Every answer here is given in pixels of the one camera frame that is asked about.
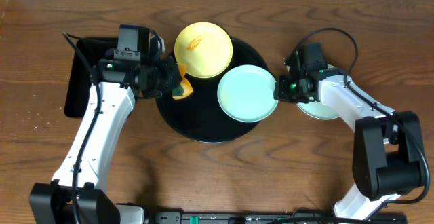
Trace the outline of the yellow green scrub sponge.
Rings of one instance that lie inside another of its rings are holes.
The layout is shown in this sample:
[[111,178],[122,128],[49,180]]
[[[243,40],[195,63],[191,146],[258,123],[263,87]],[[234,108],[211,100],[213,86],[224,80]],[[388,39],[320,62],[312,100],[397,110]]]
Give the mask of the yellow green scrub sponge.
[[185,64],[178,64],[178,70],[180,72],[181,82],[179,86],[172,91],[172,98],[174,100],[182,100],[193,93],[193,87],[185,77],[186,68],[187,66]]

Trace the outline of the light green stained plate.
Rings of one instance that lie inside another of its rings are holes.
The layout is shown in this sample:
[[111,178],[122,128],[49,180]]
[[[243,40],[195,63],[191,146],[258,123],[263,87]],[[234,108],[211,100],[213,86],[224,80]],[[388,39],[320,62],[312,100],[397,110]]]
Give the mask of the light green stained plate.
[[218,84],[219,105],[239,122],[259,122],[277,108],[275,83],[275,78],[264,68],[251,64],[235,67]]

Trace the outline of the yellow plate with sauce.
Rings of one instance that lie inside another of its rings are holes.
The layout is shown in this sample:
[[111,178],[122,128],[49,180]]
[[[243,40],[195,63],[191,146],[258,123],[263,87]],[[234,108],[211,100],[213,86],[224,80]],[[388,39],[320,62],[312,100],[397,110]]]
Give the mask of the yellow plate with sauce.
[[223,72],[233,56],[233,44],[228,33],[210,22],[196,22],[185,27],[177,36],[174,55],[178,64],[186,65],[186,73],[207,79]]

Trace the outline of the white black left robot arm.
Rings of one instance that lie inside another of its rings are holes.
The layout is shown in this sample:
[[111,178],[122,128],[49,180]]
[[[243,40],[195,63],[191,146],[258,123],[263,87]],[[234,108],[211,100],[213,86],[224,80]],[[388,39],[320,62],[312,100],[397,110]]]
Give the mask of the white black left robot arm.
[[87,107],[73,144],[50,183],[35,183],[29,203],[37,223],[148,223],[146,209],[114,204],[106,195],[120,132],[139,99],[159,98],[180,87],[173,58],[153,29],[122,24],[116,46],[91,65]]

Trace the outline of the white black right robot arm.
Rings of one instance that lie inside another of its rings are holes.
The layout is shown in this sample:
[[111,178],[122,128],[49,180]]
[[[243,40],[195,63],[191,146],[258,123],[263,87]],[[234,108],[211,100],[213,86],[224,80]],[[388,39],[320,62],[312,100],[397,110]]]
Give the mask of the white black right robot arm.
[[288,74],[275,84],[276,100],[320,102],[338,114],[354,132],[354,184],[335,203],[334,216],[368,221],[389,204],[403,204],[401,196],[415,188],[423,199],[430,174],[418,116],[397,112],[365,93],[346,71],[330,67],[319,43],[297,46],[284,60]]

